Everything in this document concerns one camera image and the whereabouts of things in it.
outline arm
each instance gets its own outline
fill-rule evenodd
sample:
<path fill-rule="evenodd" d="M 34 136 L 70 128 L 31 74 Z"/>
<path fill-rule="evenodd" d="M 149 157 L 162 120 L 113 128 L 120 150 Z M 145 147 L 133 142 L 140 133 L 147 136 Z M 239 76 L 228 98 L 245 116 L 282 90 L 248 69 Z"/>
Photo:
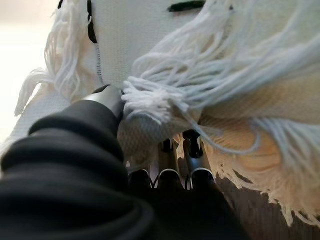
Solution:
<path fill-rule="evenodd" d="M 138 239 L 153 220 L 127 187 L 119 120 L 81 100 L 45 117 L 3 156 L 0 236 L 6 240 Z"/>

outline white wall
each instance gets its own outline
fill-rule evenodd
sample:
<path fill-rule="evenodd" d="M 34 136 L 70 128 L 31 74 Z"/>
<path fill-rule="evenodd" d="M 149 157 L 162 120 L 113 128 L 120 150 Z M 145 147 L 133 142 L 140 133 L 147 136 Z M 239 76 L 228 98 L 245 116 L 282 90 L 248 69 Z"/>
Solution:
<path fill-rule="evenodd" d="M 50 18 L 58 0 L 0 0 L 0 143 L 18 120 L 14 110 L 27 74 L 44 67 Z"/>

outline yarn tassel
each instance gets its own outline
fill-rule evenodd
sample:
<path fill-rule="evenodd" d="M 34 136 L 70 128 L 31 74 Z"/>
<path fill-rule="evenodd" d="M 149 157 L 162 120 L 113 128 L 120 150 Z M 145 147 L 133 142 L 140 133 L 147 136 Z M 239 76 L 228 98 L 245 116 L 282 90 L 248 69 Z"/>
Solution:
<path fill-rule="evenodd" d="M 239 150 L 214 142 L 212 133 L 219 129 L 209 132 L 208 126 L 202 127 L 192 117 L 193 111 L 245 96 L 283 79 L 289 83 L 291 79 L 305 80 L 299 76 L 306 72 L 320 74 L 320 34 L 316 30 L 308 39 L 288 44 L 299 39 L 301 19 L 318 8 L 319 1 L 298 0 L 282 31 L 249 46 L 257 2 L 207 0 L 194 20 L 138 58 L 133 63 L 132 76 L 124 82 L 124 117 L 146 115 L 163 124 L 182 116 L 208 143 L 205 150 L 214 162 L 210 163 L 212 171 L 229 178 L 238 188 L 268 193 L 270 202 L 281 205 L 289 226 L 294 212 L 303 222 L 320 227 L 316 218 L 320 214 L 319 199 L 311 200 L 320 195 L 315 191 L 320 185 L 319 125 L 274 116 L 249 116 L 246 121 L 255 141 L 248 149 Z M 237 158 L 243 160 L 254 154 L 266 132 L 277 144 L 272 145 L 271 157 L 280 153 L 281 159 L 267 170 L 247 170 Z M 251 182 L 238 177 L 235 171 Z"/>
<path fill-rule="evenodd" d="M 64 0 L 54 12 L 55 20 L 48 35 L 44 59 L 46 69 L 35 69 L 25 79 L 14 111 L 20 115 L 38 84 L 49 84 L 68 100 L 76 97 L 81 89 L 77 73 L 80 44 L 87 33 L 88 13 L 83 12 L 79 0 Z"/>

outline black thread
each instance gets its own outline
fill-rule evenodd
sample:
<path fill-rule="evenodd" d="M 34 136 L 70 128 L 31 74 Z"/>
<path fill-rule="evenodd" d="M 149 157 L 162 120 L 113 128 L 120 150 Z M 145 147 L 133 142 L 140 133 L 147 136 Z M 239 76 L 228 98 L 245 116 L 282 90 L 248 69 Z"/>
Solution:
<path fill-rule="evenodd" d="M 91 40 L 91 42 L 96 44 L 97 43 L 97 38 L 96 38 L 95 30 L 94 30 L 94 20 L 93 20 L 93 17 L 92 17 L 91 0 L 87 0 L 86 1 L 86 7 L 87 7 L 87 12 L 88 12 L 88 21 L 91 18 L 91 21 L 88 24 L 88 36 L 89 36 L 89 39 Z"/>
<path fill-rule="evenodd" d="M 104 84 L 104 79 L 102 77 L 102 71 L 101 71 L 101 56 L 100 56 L 100 49 L 98 43 L 95 44 L 96 49 L 96 74 L 98 75 L 98 78 L 102 84 Z"/>
<path fill-rule="evenodd" d="M 182 12 L 192 9 L 200 9 L 205 5 L 206 1 L 185 1 L 172 4 L 167 8 L 169 12 Z"/>
<path fill-rule="evenodd" d="M 60 0 L 60 1 L 59 1 L 59 3 L 58 3 L 58 9 L 61 8 L 63 1 L 64 1 L 64 0 Z"/>

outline wooden surface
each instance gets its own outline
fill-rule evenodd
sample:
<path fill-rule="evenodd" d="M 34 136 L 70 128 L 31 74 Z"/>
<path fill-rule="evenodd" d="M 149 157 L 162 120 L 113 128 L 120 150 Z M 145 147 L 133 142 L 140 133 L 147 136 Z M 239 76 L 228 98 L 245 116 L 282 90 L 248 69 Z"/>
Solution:
<path fill-rule="evenodd" d="M 320 229 L 303 223 L 297 217 L 288 227 L 280 206 L 268 203 L 267 194 L 237 189 L 226 178 L 217 178 L 216 182 L 253 240 L 320 240 Z"/>

